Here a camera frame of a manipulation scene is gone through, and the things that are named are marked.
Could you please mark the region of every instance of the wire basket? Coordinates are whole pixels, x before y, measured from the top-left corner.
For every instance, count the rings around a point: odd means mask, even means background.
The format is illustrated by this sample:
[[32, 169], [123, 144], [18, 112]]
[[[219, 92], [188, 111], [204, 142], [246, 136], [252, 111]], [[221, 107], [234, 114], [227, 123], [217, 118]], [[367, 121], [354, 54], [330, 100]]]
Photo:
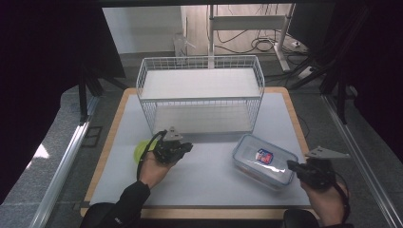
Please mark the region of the wire basket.
[[251, 133], [264, 77], [252, 55], [145, 58], [136, 86], [153, 134]]

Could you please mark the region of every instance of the black sleeve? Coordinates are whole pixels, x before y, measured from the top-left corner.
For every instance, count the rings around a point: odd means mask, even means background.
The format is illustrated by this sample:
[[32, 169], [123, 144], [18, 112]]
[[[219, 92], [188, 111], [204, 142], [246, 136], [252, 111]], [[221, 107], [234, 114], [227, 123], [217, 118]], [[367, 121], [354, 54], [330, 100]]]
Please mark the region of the black sleeve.
[[97, 228], [118, 228], [135, 224], [140, 219], [140, 214], [145, 201], [150, 195], [148, 185], [137, 181], [128, 186], [122, 193], [119, 201], [104, 216]]
[[322, 228], [354, 228], [353, 224], [344, 223], [338, 225], [331, 225], [331, 226], [323, 226]]

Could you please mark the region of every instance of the desk frame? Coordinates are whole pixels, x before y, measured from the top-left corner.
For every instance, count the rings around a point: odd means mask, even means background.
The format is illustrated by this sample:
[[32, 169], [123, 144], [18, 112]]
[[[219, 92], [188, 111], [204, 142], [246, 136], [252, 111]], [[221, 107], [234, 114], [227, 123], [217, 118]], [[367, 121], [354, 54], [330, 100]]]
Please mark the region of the desk frame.
[[[293, 103], [291, 102], [290, 95], [284, 87], [266, 87], [265, 93], [281, 93], [286, 104], [288, 113], [290, 115], [291, 122], [294, 130], [296, 131], [297, 140], [301, 148], [302, 153], [305, 155], [309, 152], [308, 145], [305, 141], [302, 129], [299, 125], [296, 111], [294, 110]], [[136, 95], [135, 88], [129, 88], [125, 90], [125, 93], [121, 99], [118, 110], [116, 111], [115, 118], [109, 133], [106, 138], [104, 149], [101, 157], [98, 161], [91, 183], [88, 187], [85, 197], [85, 204], [89, 205], [95, 188], [101, 178], [106, 161], [109, 156], [112, 144], [115, 140], [116, 133], [119, 128], [123, 113], [125, 111], [125, 105], [130, 95]], [[87, 207], [81, 208], [81, 215], [86, 214]], [[142, 211], [142, 218], [145, 219], [282, 219], [283, 213], [286, 208], [250, 208], [250, 209], [220, 209], [220, 208], [203, 208], [203, 209], [181, 209], [181, 208], [147, 208]]]

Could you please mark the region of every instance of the table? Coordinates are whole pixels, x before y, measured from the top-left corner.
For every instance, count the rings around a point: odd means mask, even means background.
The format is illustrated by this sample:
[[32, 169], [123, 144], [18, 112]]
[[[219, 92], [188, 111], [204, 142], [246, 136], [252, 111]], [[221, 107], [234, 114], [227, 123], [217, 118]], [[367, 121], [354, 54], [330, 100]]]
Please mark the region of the table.
[[[293, 108], [291, 98], [288, 94], [288, 91], [283, 87], [266, 87], [265, 93], [280, 93], [285, 102], [287, 111], [290, 116], [290, 120], [294, 131], [297, 136], [297, 143], [300, 147], [300, 151], [303, 154], [308, 152], [308, 146], [304, 139], [302, 130], [298, 123], [297, 114]], [[115, 141], [117, 132], [119, 130], [119, 124], [122, 120], [123, 113], [125, 111], [126, 103], [129, 99], [130, 95], [135, 95], [136, 89], [130, 88], [125, 91], [125, 94], [121, 100], [121, 103], [118, 107], [115, 119], [112, 123], [112, 126], [109, 130], [109, 134], [106, 139], [106, 144], [104, 146], [103, 152], [99, 159], [98, 165], [94, 172], [94, 176], [92, 178], [91, 184], [88, 187], [85, 204], [88, 204], [93, 195], [95, 188], [100, 181], [100, 178], [106, 168], [107, 158], [110, 155], [110, 151], [112, 149], [112, 145]], [[82, 216], [86, 213], [88, 206], [83, 206], [81, 208]], [[142, 217], [147, 219], [282, 219], [283, 212], [287, 208], [278, 208], [277, 207], [262, 207], [262, 206], [250, 206], [250, 207], [158, 207], [155, 208], [153, 206], [145, 207], [142, 211]]]

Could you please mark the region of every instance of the plastic food container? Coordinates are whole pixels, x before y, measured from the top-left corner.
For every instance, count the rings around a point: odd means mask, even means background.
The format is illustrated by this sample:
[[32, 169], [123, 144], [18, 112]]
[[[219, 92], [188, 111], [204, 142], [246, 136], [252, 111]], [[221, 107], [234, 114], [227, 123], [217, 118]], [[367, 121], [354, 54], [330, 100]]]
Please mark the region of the plastic food container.
[[242, 172], [274, 190], [287, 186], [293, 179], [294, 172], [288, 169], [287, 161], [298, 161], [296, 155], [251, 134], [242, 136], [233, 159]]

